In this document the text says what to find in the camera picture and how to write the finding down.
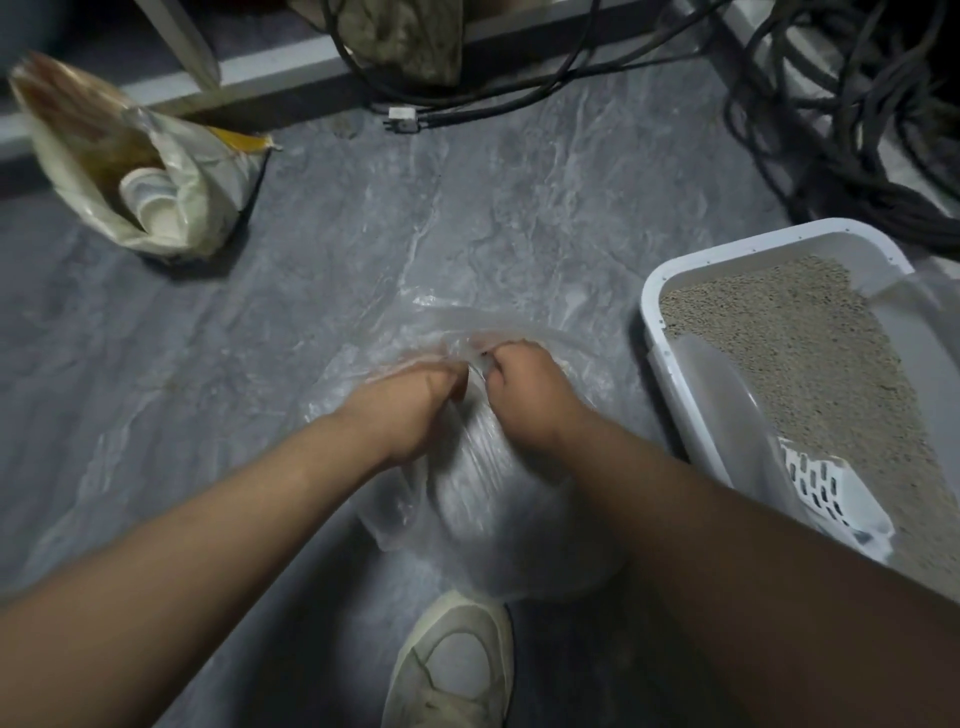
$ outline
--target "person's right arm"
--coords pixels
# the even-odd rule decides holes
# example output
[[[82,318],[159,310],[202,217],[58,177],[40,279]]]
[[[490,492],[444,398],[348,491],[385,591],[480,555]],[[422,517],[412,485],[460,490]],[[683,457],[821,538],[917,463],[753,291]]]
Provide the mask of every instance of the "person's right arm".
[[[493,412],[573,474],[761,725],[960,725],[960,606],[723,487],[582,404],[533,344]]]

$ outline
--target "floor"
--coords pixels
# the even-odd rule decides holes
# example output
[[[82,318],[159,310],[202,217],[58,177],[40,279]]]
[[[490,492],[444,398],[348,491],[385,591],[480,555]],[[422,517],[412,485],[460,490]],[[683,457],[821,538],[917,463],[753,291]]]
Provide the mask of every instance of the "floor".
[[[0,591],[267,447],[359,314],[400,289],[588,340],[615,368],[630,427],[671,445],[637,345],[644,278],[788,224],[724,129],[724,94],[700,59],[415,136],[359,111],[281,130],[214,269],[147,265],[49,192],[0,200]],[[412,557],[379,553],[345,508],[159,724],[375,726],[396,651],[443,590]],[[677,722],[658,677],[627,670],[623,620],[604,616],[615,601],[511,606],[509,725]]]

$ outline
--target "person's left arm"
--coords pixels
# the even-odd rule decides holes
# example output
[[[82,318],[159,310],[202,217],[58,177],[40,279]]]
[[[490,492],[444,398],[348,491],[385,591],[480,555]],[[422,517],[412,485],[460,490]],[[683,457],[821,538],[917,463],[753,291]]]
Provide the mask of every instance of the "person's left arm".
[[[0,612],[0,725],[150,725],[361,484],[414,457],[464,364],[364,384],[174,510]]]

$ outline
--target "litter bag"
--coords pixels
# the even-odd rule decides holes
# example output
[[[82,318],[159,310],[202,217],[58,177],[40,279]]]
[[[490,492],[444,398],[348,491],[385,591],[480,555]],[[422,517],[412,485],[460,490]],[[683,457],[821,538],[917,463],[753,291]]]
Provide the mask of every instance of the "litter bag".
[[[149,255],[204,258],[247,206],[270,139],[176,119],[39,53],[10,76],[36,159],[85,224]]]
[[[467,395],[445,406],[430,451],[382,473],[351,501],[382,549],[412,551],[462,591],[504,600],[563,598],[602,584],[622,557],[569,476],[512,447],[490,409],[483,377],[491,362],[483,350],[524,338],[550,351],[584,401],[621,419],[610,369],[575,338],[411,295],[335,357],[301,415],[309,422],[332,411],[357,384],[395,371],[398,360],[466,360]]]

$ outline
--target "shoe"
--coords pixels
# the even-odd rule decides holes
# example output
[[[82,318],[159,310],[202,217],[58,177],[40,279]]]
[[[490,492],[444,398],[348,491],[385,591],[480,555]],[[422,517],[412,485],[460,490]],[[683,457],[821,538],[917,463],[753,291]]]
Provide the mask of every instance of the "shoe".
[[[514,691],[507,610],[447,592],[396,658],[381,728],[501,728]]]

